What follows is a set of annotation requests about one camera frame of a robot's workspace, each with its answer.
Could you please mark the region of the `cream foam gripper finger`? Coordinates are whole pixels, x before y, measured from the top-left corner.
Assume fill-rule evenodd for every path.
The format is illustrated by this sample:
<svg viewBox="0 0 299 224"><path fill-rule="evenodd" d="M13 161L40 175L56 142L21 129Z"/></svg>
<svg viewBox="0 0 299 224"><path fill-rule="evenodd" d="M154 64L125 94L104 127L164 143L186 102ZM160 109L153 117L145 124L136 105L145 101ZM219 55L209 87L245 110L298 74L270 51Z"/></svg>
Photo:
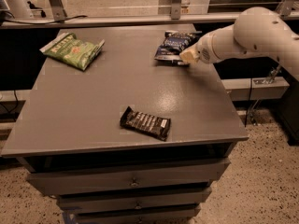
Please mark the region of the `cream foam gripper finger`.
<svg viewBox="0 0 299 224"><path fill-rule="evenodd" d="M180 59L185 63L197 63L200 58L198 53L197 45L194 44L179 54Z"/></svg>

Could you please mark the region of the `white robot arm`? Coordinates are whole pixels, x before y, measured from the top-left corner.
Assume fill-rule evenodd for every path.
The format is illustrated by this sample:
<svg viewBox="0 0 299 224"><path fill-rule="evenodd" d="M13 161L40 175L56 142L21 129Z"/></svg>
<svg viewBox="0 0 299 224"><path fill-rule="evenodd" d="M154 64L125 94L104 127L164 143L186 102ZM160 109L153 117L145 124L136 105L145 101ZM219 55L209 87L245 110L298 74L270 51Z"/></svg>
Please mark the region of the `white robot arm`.
<svg viewBox="0 0 299 224"><path fill-rule="evenodd" d="M243 11L235 23L203 35L179 57L185 63L268 57L299 79L299 34L265 7Z"/></svg>

